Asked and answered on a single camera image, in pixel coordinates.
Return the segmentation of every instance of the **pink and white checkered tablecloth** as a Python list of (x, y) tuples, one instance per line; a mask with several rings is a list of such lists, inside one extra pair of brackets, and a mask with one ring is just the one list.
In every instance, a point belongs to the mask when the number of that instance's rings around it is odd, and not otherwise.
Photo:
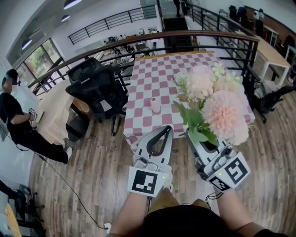
[[(187, 126), (173, 105), (173, 101), (179, 102), (180, 93), (173, 75), (186, 73), (196, 65), (214, 66), (216, 62), (222, 63), (214, 53), (173, 54), (135, 61), (123, 131), (134, 152), (143, 136), (163, 125), (173, 128), (174, 138), (182, 137)], [(151, 110), (152, 97), (159, 97), (159, 113)], [(245, 119), (247, 123), (255, 120), (250, 106), (245, 109)]]

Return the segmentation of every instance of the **black pants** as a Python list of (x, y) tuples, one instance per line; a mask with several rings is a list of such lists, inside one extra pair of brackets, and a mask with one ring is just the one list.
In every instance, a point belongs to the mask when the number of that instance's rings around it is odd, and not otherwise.
[(180, 2), (179, 0), (174, 0), (174, 4), (176, 5), (176, 8), (177, 8), (177, 16), (180, 15)]
[(17, 143), (51, 160), (64, 164), (68, 162), (63, 146), (50, 144), (37, 131), (26, 133)]

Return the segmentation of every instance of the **human arm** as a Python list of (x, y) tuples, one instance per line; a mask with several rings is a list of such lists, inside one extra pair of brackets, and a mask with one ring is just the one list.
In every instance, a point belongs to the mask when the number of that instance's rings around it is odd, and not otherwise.
[(146, 215), (146, 203), (147, 196), (130, 193), (112, 224), (109, 236), (112, 237), (112, 234), (129, 236), (138, 230)]
[(11, 123), (15, 124), (22, 124), (26, 121), (33, 121), (35, 120), (35, 116), (33, 114), (17, 114), (11, 119)]
[(220, 217), (227, 227), (244, 237), (253, 237), (264, 227), (252, 222), (249, 211), (239, 199), (235, 190), (225, 192), (217, 199)]

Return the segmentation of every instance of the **black shirt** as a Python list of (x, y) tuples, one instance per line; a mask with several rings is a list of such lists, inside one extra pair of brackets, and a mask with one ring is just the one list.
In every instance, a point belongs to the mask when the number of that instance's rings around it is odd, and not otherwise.
[[(148, 214), (141, 226), (139, 237), (241, 237), (228, 229), (213, 211), (191, 205), (180, 205)], [(269, 230), (258, 232), (255, 237), (284, 237)]]
[(13, 117), (19, 114), (24, 114), (19, 102), (9, 93), (2, 93), (0, 95), (0, 118), (4, 123), (7, 122), (7, 128), (15, 143), (22, 139), (26, 131), (31, 130), (29, 121), (16, 125), (11, 123)]

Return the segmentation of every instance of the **power cord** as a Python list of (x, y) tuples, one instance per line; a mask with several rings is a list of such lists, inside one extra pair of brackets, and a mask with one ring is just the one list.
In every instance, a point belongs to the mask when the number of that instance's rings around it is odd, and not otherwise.
[[(42, 156), (39, 155), (39, 157), (44, 160), (46, 163), (47, 160), (45, 160)], [(91, 214), (89, 214), (89, 212), (87, 211), (87, 209), (85, 208), (85, 206), (82, 204), (82, 201), (80, 200), (78, 194), (72, 189), (72, 187), (67, 183), (67, 181), (51, 166), (51, 164), (49, 164), (49, 166), (65, 181), (65, 183), (70, 187), (70, 189), (72, 190), (72, 192), (77, 196), (80, 204), (83, 206), (84, 210), (87, 212), (87, 214), (90, 216), (90, 218), (94, 221), (94, 223), (96, 223), (97, 227), (99, 227), (100, 229), (102, 230), (108, 230), (109, 228), (106, 227), (106, 228), (102, 228), (101, 226), (98, 225), (98, 223), (94, 220), (94, 218), (91, 216)]]
[(214, 193), (211, 193), (210, 195), (208, 195), (208, 196), (205, 198), (205, 202), (208, 204), (209, 207), (210, 207), (210, 205), (209, 205), (209, 200), (216, 200), (216, 199), (222, 197), (222, 195), (223, 195), (223, 193), (220, 192), (220, 193), (218, 193), (217, 195), (212, 196)]
[(16, 144), (15, 144), (15, 146), (17, 147), (17, 149), (19, 149), (20, 151), (28, 151), (28, 150), (23, 150), (23, 149), (20, 149)]

